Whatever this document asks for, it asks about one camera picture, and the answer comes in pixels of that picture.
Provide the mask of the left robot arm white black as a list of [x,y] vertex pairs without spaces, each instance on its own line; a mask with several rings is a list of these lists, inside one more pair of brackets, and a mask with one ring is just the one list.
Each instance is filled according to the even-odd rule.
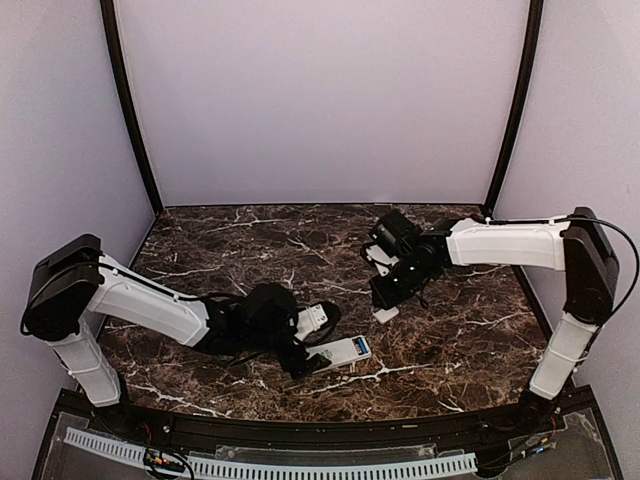
[[187,296],[131,272],[102,252],[99,238],[81,235],[36,264],[20,331],[54,350],[120,436],[134,435],[141,415],[123,399],[85,313],[117,317],[208,355],[273,353],[294,379],[327,363],[297,338],[297,302],[283,287],[260,284],[247,296]]

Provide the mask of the blue AAA battery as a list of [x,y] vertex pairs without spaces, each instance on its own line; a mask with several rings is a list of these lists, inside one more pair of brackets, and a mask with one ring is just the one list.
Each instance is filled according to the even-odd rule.
[[363,337],[355,337],[352,339],[354,348],[359,356],[368,355],[370,353],[366,341]]

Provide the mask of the white remote control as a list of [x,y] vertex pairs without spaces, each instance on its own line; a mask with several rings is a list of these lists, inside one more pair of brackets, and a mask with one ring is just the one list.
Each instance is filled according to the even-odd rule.
[[[366,344],[369,348],[370,353],[368,355],[359,356],[354,348],[354,344],[352,339],[355,337],[363,337],[366,341]],[[333,342],[325,343],[322,345],[317,345],[314,347],[310,347],[307,351],[311,355],[319,354],[329,361],[329,365],[323,368],[320,368],[320,371],[330,370],[339,368],[345,365],[356,363],[360,360],[368,359],[372,356],[371,348],[366,340],[366,338],[362,335],[344,338],[340,340],[336,340]]]

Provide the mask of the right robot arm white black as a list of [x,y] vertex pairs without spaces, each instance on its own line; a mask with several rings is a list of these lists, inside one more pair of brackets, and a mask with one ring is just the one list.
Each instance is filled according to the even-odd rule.
[[363,259],[377,268],[370,281],[376,319],[384,323],[397,307],[421,297],[424,287],[451,267],[527,267],[565,276],[566,301],[558,326],[532,372],[528,396],[510,413],[521,434],[534,432],[549,416],[566,380],[588,355],[596,336],[623,306],[617,300],[619,260],[605,231],[618,226],[586,207],[545,219],[445,219],[423,230],[392,210],[370,231]]

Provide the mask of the white battery cover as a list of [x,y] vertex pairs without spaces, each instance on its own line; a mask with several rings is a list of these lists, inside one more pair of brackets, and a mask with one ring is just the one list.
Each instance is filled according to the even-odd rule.
[[380,324],[386,324],[399,314],[397,307],[390,309],[379,309],[373,313],[373,318]]

